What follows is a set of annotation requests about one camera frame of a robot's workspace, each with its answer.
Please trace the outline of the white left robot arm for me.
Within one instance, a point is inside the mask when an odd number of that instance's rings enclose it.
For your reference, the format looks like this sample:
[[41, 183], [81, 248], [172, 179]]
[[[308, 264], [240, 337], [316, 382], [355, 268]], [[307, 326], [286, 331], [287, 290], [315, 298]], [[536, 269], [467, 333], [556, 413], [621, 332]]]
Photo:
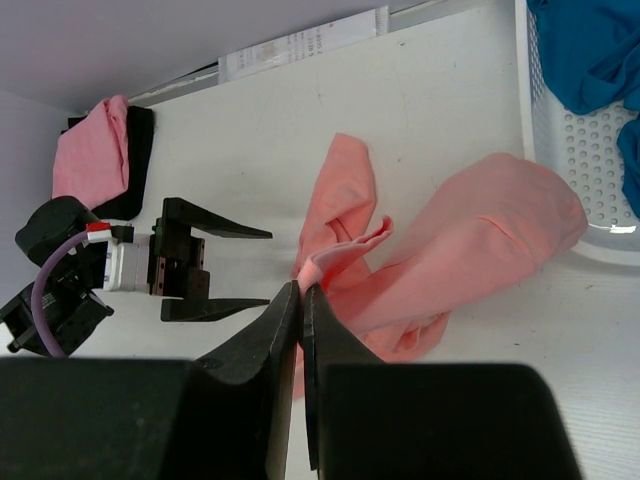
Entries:
[[149, 234], [101, 220], [72, 196], [43, 204], [15, 236], [40, 270], [1, 309], [13, 337], [8, 350], [71, 355], [114, 312], [99, 290], [157, 296], [166, 323], [215, 322], [265, 305], [263, 299], [210, 298], [205, 241], [196, 231], [231, 239], [273, 236], [179, 197], [164, 199]]

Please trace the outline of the salmon pink t-shirt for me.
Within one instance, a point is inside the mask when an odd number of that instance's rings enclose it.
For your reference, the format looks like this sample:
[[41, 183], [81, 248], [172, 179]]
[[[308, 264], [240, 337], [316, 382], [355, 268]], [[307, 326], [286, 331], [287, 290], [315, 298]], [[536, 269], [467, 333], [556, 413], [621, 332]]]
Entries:
[[337, 318], [386, 362], [433, 349], [451, 312], [499, 293], [573, 248], [588, 223], [578, 196], [554, 172], [494, 153], [448, 178], [383, 264], [366, 255], [393, 221], [370, 225], [377, 204], [368, 148], [336, 135], [314, 185], [292, 278], [320, 286]]

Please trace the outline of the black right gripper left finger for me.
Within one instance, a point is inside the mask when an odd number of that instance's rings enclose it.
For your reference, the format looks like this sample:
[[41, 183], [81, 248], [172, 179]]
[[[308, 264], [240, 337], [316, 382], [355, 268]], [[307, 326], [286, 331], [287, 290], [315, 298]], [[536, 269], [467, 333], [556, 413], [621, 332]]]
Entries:
[[3, 359], [5, 479], [281, 479], [300, 292], [199, 360]]

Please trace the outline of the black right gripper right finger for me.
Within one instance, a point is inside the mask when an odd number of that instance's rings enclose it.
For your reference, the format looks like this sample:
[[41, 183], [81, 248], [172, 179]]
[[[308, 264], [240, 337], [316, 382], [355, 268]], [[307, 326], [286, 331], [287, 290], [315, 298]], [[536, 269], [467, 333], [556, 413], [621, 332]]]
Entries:
[[306, 427], [322, 479], [577, 479], [554, 396], [518, 363], [387, 363], [304, 299]]

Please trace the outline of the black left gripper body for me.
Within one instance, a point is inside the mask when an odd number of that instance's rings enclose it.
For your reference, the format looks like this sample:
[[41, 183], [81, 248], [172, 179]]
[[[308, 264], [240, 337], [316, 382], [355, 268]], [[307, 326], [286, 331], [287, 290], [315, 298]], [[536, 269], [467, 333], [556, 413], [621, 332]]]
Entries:
[[150, 234], [113, 225], [107, 241], [102, 289], [203, 300], [210, 274], [203, 269], [205, 241], [176, 220], [159, 218]]

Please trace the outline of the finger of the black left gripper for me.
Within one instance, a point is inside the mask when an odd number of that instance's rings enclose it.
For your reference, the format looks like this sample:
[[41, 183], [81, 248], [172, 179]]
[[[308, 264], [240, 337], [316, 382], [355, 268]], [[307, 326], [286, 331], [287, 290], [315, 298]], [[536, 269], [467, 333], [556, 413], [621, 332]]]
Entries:
[[164, 199], [162, 219], [221, 238], [273, 238], [269, 231], [239, 224], [179, 197]]
[[267, 306], [268, 299], [164, 299], [162, 322], [216, 322], [241, 311]]

